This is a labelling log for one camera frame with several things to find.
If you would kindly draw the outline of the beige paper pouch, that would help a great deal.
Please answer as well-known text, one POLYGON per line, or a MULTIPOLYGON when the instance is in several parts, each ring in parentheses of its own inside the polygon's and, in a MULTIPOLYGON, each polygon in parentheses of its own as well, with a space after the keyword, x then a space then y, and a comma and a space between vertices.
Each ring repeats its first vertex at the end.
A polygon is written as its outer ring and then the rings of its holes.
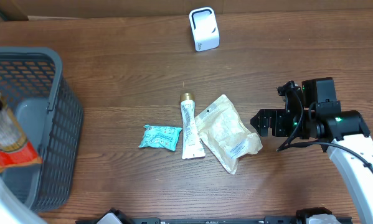
POLYGON ((260 137, 245 127, 226 95, 218 97, 195 121, 200 139, 229 174, 236 173, 239 157, 262 149, 260 137))

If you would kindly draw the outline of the white tube with gold cap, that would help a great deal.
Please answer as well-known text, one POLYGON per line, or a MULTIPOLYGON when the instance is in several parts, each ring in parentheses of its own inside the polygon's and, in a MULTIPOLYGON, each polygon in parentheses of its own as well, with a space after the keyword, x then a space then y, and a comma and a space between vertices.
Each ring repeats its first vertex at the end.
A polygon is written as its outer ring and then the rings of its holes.
POLYGON ((180 106, 183 123, 182 159, 205 157, 194 116, 194 95, 192 93, 182 94, 180 96, 180 106))

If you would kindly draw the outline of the teal snack packet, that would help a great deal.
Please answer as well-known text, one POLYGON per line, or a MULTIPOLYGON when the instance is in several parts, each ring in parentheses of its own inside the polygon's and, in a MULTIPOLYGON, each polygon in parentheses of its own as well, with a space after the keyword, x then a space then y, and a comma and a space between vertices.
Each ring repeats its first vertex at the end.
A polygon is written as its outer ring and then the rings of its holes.
POLYGON ((139 148, 165 148, 175 151, 182 128, 173 126, 152 126, 144 125, 145 132, 139 148))

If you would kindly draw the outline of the red and clear snack package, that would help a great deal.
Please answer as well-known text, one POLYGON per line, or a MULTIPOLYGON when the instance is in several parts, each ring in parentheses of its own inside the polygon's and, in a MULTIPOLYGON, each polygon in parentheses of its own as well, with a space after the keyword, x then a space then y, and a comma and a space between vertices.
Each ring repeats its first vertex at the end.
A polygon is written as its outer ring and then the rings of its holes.
POLYGON ((35 164, 42 164, 42 158, 0 94, 0 173, 35 164))

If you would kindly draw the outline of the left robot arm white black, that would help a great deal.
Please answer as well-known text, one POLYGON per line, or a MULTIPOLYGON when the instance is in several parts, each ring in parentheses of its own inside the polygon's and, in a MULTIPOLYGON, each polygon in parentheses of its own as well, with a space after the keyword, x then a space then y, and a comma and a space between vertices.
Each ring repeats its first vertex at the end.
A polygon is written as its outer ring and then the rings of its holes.
MULTIPOLYGON (((36 213, 20 202, 8 189, 0 177, 0 223, 26 223, 26 224, 47 224, 36 213)), ((119 210, 111 209, 101 218, 95 220, 79 220, 79 224, 134 224, 119 210)))

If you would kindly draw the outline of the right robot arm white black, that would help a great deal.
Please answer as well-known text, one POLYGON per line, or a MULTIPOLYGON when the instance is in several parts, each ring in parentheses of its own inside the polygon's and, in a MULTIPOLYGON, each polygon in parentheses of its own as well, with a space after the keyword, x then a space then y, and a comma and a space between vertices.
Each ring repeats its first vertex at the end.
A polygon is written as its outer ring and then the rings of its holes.
POLYGON ((360 112, 344 111, 330 77, 277 88, 285 108, 261 109, 250 124, 262 137, 284 137, 278 151, 321 146, 338 169, 363 223, 373 223, 373 140, 360 112))

